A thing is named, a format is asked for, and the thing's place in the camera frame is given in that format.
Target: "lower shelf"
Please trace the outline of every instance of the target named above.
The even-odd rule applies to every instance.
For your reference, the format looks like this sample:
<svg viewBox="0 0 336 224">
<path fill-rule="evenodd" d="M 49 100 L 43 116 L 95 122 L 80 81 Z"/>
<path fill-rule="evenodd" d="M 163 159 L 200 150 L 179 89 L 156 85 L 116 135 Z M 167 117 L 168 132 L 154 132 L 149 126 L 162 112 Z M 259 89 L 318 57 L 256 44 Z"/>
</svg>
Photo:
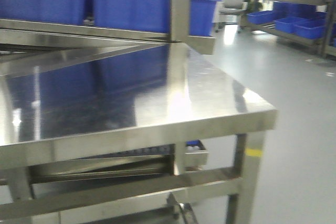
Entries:
<svg viewBox="0 0 336 224">
<path fill-rule="evenodd" d="M 336 57 L 336 47 L 326 46 L 326 54 Z"/>
<path fill-rule="evenodd" d="M 252 30 L 260 30 L 260 31 L 264 31 L 266 33 L 269 34 L 273 34 L 285 39 L 289 39 L 292 40 L 296 43 L 305 45 L 305 46 L 317 46 L 319 44 L 321 44 L 322 39 L 306 39 L 294 34 L 288 34 L 288 33 L 284 33 L 283 31 L 279 31 L 275 29 L 275 24 L 274 23 L 266 23 L 266 24 L 261 24 L 261 25 L 255 25 L 252 23 L 248 23 L 248 26 L 252 29 Z"/>
</svg>

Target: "metal shelving rack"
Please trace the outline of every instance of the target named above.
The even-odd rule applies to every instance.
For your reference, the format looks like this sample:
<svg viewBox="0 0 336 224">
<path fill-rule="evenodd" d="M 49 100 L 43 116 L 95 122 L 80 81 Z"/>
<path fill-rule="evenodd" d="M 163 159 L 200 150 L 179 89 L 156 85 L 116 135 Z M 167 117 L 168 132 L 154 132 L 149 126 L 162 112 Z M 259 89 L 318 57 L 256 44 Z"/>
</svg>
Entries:
<svg viewBox="0 0 336 224">
<path fill-rule="evenodd" d="M 327 28 L 324 34 L 322 48 L 321 48 L 322 58 L 326 58 L 327 55 L 336 57 L 336 47 L 333 47 L 330 45 L 330 40 L 332 37 L 332 30 L 335 24 L 335 12 L 336 12 L 336 0 L 331 0 L 331 3 L 328 8 L 328 15 L 327 15 L 327 21 L 326 21 Z"/>
<path fill-rule="evenodd" d="M 31 74 L 36 62 L 39 71 L 52 71 L 138 50 L 159 46 L 169 48 L 165 92 L 155 97 L 153 102 L 153 107 L 159 112 L 151 118 L 154 123 L 63 135 L 43 141 L 17 143 L 16 140 L 11 142 L 4 139 L 0 143 L 0 171 L 4 174 L 0 184 L 8 185 L 13 200 L 12 203 L 0 205 L 3 224 L 84 223 L 169 206 L 181 212 L 185 223 L 197 223 L 190 203 L 220 195 L 229 196 L 227 224 L 250 223 L 265 132 L 274 128 L 277 111 L 257 94 L 213 68 L 186 45 L 201 54 L 211 54 L 214 46 L 212 37 L 189 36 L 189 6 L 190 0 L 171 0 L 169 34 L 0 20 L 0 50 L 28 52 L 27 60 L 23 62 L 5 62 L 1 69 L 3 79 L 7 78 L 8 73 Z M 36 54 L 38 51 L 53 52 Z M 8 90 L 6 85 L 2 89 L 10 98 L 9 92 L 5 93 Z M 167 97 L 171 95 L 173 98 L 187 90 L 194 90 L 194 94 L 197 94 L 194 96 L 196 102 L 190 103 L 191 116 L 185 119 L 177 116 L 175 120 L 161 118 L 161 110 L 166 113 L 173 105 L 168 104 Z M 151 97 L 158 94 L 147 93 Z M 209 103 L 216 108 L 204 110 Z M 4 111 L 10 111 L 10 108 L 8 105 Z M 158 117 L 162 119 L 159 123 L 156 122 Z M 8 117 L 6 126 L 11 123 Z M 204 163 L 207 155 L 205 150 L 197 155 L 186 154 L 186 141 L 225 135 L 236 135 L 232 167 L 186 172 L 187 166 Z M 138 156 L 130 160 L 128 157 L 106 157 L 97 162 L 82 159 L 84 157 L 160 145 L 173 147 L 168 159 L 170 173 L 174 176 L 42 198 L 34 196 L 31 183 L 57 181 L 60 171 L 69 172 L 70 169 L 71 173 L 65 178 L 70 180 L 80 179 L 80 176 L 88 179 L 91 175 L 97 178 L 104 177 L 104 174 L 83 176 L 83 173 L 74 171 L 83 171 L 92 165 L 100 168 L 111 163 L 127 164 L 143 159 L 167 158 Z"/>
<path fill-rule="evenodd" d="M 296 4 L 307 4 L 307 5 L 330 5 L 332 0 L 270 0 L 270 1 L 279 1 L 279 2 L 291 2 Z M 296 43 L 309 46 L 309 47 L 316 47 L 319 51 L 321 51 L 321 44 L 323 42 L 323 38 L 319 39 L 306 39 L 294 34 L 283 33 L 281 31 L 275 30 L 274 23 L 267 23 L 261 25 L 255 25 L 252 23 L 248 23 L 248 26 L 251 27 L 253 30 L 261 30 L 269 34 L 273 34 L 285 39 L 289 39 Z"/>
</svg>

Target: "gray floor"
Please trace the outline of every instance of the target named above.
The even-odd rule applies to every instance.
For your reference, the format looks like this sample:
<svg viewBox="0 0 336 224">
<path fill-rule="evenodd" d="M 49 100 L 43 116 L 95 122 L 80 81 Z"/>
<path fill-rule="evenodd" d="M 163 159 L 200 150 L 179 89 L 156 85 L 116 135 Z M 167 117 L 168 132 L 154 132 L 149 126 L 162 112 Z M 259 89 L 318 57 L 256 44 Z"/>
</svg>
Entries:
<svg viewBox="0 0 336 224">
<path fill-rule="evenodd" d="M 272 35 L 237 34 L 236 28 L 216 34 L 215 53 L 206 58 L 280 111 L 276 130 L 267 135 L 251 224 L 335 224 L 336 61 L 321 61 Z M 233 141 L 205 140 L 206 168 L 230 165 Z M 223 224 L 225 202 L 220 197 L 195 204 L 199 222 Z M 99 223 L 181 220 L 159 210 Z"/>
</svg>

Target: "table leg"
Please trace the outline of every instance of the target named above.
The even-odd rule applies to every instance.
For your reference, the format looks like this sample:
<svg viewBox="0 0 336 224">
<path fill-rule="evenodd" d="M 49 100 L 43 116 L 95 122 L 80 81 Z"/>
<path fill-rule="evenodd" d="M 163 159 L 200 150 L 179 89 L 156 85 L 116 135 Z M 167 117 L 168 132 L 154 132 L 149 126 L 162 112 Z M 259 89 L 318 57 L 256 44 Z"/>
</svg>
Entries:
<svg viewBox="0 0 336 224">
<path fill-rule="evenodd" d="M 237 136 L 234 168 L 243 178 L 238 195 L 230 195 L 226 224 L 249 224 L 263 152 L 264 132 Z"/>
<path fill-rule="evenodd" d="M 29 171 L 27 167 L 4 170 L 10 195 L 13 202 L 20 200 L 31 200 L 34 198 L 33 188 L 30 184 Z M 32 224 L 32 218 L 22 218 L 8 221 L 7 223 Z"/>
<path fill-rule="evenodd" d="M 180 175 L 185 173 L 185 143 L 177 143 L 174 144 L 174 151 L 173 151 L 173 174 Z M 174 219 L 178 219 L 180 216 L 180 206 L 174 205 L 173 216 Z"/>
</svg>

